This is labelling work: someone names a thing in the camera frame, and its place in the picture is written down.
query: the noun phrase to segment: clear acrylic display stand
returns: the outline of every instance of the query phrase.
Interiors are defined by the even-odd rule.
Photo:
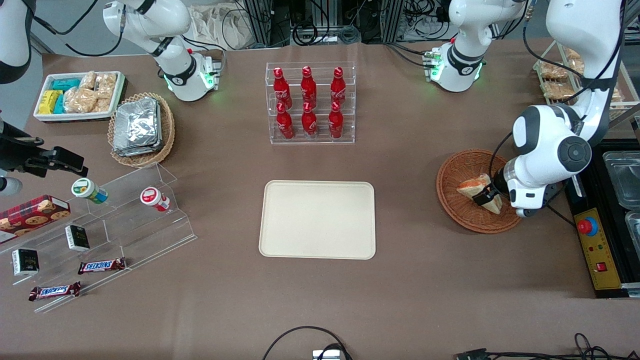
[[[302,81],[302,68],[311,67],[311,72],[317,85],[317,106],[314,113],[317,117],[318,136],[315,139],[307,139],[302,128],[302,93],[300,91],[300,81]],[[273,91],[273,69],[282,68],[284,78],[289,83],[291,89],[291,99],[293,106],[289,109],[289,114],[293,120],[293,127],[296,136],[293,139],[286,139],[278,129],[276,121],[276,95]],[[342,115],[344,125],[342,127],[342,137],[332,139],[329,136],[329,113],[331,112],[331,82],[333,81],[333,70],[342,67],[342,78],[346,84],[345,100],[342,104]],[[277,145],[299,145],[310,143],[354,143],[356,141],[356,64],[352,61],[336,62],[310,62],[310,63],[267,63],[265,74],[265,84],[267,93],[267,116],[269,117],[269,139],[272,144]]]
[[[69,201],[69,217],[10,240],[15,244],[0,251],[0,263],[10,264],[12,251],[18,248],[38,252],[40,271],[29,277],[15,277],[14,285],[20,285],[25,291],[25,301],[34,286],[62,286],[76,281],[81,282],[80,296],[83,296],[197,238],[187,214],[178,208],[170,187],[175,181],[175,176],[167,169],[154,163],[102,185],[109,193],[109,198],[102,204],[73,198]],[[170,199],[167,211],[160,212],[140,202],[140,193],[148,186],[156,187]],[[69,249],[65,228],[70,224],[84,227],[90,250]],[[78,275],[80,262],[121,257],[127,262],[124,270]],[[37,300],[35,311],[50,311],[73,299],[73,296],[66,296]]]

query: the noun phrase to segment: red bottle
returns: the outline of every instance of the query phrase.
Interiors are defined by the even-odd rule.
[[[340,105],[344,104],[344,91],[347,85],[342,78],[342,68],[337,67],[333,70],[333,81],[331,82],[331,102],[337,101]]]
[[[302,68],[302,82],[300,83],[302,89],[302,101],[311,104],[311,108],[316,108],[316,81],[311,76],[311,68],[305,66]]]
[[[313,107],[308,102],[302,105],[302,128],[305,130],[305,136],[308,139],[315,139],[318,136],[318,127],[316,121],[316,114],[313,112]]]
[[[275,81],[273,82],[273,91],[276,93],[276,99],[278,102],[282,102],[287,107],[287,110],[291,109],[293,100],[291,100],[291,91],[289,90],[289,84],[282,74],[282,69],[277,67],[273,69],[273,76]]]
[[[340,103],[334,101],[331,103],[331,113],[329,113],[329,132],[332,139],[338,139],[342,137],[342,123],[344,117],[340,112]]]
[[[293,139],[296,136],[295,131],[293,130],[293,122],[291,122],[291,115],[287,113],[287,109],[282,102],[279,102],[276,105],[276,110],[278,110],[278,115],[276,116],[276,121],[278,122],[278,128],[284,136],[285,139]]]

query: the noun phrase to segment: cookie box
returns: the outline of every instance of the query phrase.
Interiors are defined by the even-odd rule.
[[[0,212],[0,243],[22,236],[71,214],[65,201],[42,195]]]

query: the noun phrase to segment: small black box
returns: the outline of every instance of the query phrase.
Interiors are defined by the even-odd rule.
[[[14,275],[33,275],[40,269],[38,252],[31,249],[16,249],[11,253]]]
[[[67,243],[71,250],[87,251],[89,250],[89,239],[86,237],[84,227],[69,225],[65,228],[67,234]]]

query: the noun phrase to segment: round wicker basket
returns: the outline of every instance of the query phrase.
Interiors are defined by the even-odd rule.
[[[520,222],[520,217],[505,198],[502,198],[500,215],[496,215],[456,191],[461,182],[488,172],[491,155],[490,151],[481,149],[457,152],[442,164],[436,178],[438,199],[449,216],[467,229],[483,234],[501,233]],[[506,163],[503,157],[496,156],[494,171]]]
[[[167,157],[167,155],[169,155],[169,152],[173,147],[173,141],[175,139],[175,122],[173,121],[173,114],[171,113],[171,109],[169,109],[169,105],[160,95],[145,92],[128,97],[122,102],[125,103],[138,101],[143,97],[152,97],[155,100],[158,100],[158,102],[160,103],[160,121],[162,123],[162,139],[164,141],[163,148],[158,152],[151,152],[148,154],[129,157],[119,156],[115,153],[115,151],[111,151],[111,157],[116,159],[117,162],[123,165],[137,168],[144,167],[151,163],[159,163],[163,161]],[[107,133],[107,140],[109,141],[111,147],[113,147],[113,127],[115,123],[115,117],[116,115],[114,113],[111,116],[111,120],[109,120],[109,132]]]

